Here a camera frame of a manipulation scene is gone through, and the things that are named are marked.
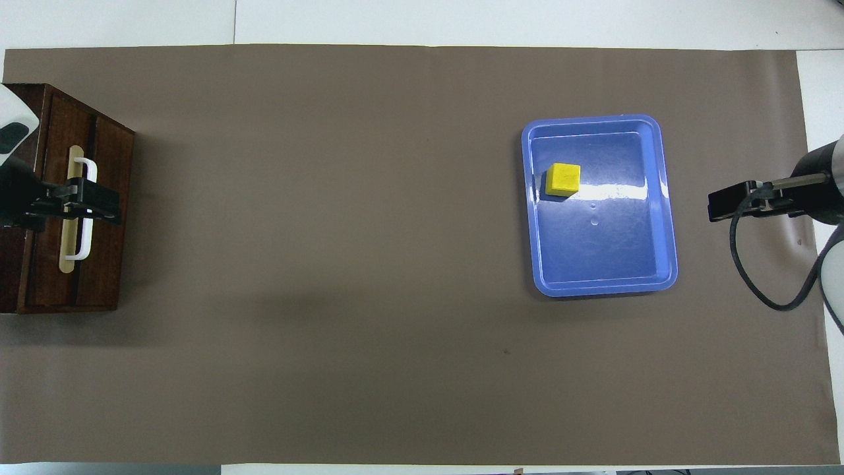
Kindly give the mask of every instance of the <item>dark brown wooden box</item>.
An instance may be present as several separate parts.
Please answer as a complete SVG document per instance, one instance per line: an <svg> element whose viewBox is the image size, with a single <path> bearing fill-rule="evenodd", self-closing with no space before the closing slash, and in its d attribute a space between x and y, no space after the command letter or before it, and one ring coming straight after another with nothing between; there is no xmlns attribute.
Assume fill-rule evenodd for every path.
<svg viewBox="0 0 844 475"><path fill-rule="evenodd" d="M44 232L0 228L0 313L113 310L120 292L134 132L50 85L6 85L35 112L40 127L13 153L48 183L64 183L68 151L96 161L98 183L120 193L123 225L95 220L90 256L73 272L58 268L62 220Z"/></svg>

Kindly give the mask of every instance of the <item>white table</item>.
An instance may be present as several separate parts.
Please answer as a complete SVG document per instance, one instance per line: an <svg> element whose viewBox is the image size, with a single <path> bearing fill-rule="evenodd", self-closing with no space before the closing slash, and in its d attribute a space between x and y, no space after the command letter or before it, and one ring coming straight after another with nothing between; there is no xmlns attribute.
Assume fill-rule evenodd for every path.
<svg viewBox="0 0 844 475"><path fill-rule="evenodd" d="M0 2L0 72L5 48L232 43L798 50L809 149L844 134L844 7L831 0ZM815 231L820 249L831 227L818 225ZM844 337L828 316L826 333L836 413L844 420ZM839 424L838 439L841 446L844 424ZM227 466L224 472L421 475L511 472L514 468L255 465ZM614 469L623 470L525 467L525 472Z"/></svg>

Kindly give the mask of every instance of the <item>yellow cube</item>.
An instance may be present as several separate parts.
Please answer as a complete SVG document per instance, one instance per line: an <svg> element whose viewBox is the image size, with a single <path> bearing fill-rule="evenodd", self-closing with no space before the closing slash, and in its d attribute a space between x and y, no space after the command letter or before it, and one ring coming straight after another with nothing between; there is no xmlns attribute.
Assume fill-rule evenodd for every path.
<svg viewBox="0 0 844 475"><path fill-rule="evenodd" d="M554 196L572 196L580 189L580 165L555 163L545 178L545 193Z"/></svg>

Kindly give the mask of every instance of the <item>blue plastic tray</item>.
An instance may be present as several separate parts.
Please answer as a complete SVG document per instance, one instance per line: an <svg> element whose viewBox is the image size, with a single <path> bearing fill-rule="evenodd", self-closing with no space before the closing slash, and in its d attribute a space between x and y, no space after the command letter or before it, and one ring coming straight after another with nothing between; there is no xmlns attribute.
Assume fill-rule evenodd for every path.
<svg viewBox="0 0 844 475"><path fill-rule="evenodd" d="M653 292L677 280L659 124L646 115L539 120L522 133L533 281L545 295ZM553 163L580 191L545 193Z"/></svg>

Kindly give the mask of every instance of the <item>metal rod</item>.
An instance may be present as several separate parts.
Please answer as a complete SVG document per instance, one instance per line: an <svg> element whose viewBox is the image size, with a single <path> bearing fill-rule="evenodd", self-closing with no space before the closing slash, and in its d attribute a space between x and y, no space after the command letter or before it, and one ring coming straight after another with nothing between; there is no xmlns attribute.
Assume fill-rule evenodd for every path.
<svg viewBox="0 0 844 475"><path fill-rule="evenodd" d="M773 185L774 189L785 189L826 183L829 180L830 177L826 173L812 173L811 175L802 175L800 177L788 177L773 180L771 181L771 185Z"/></svg>

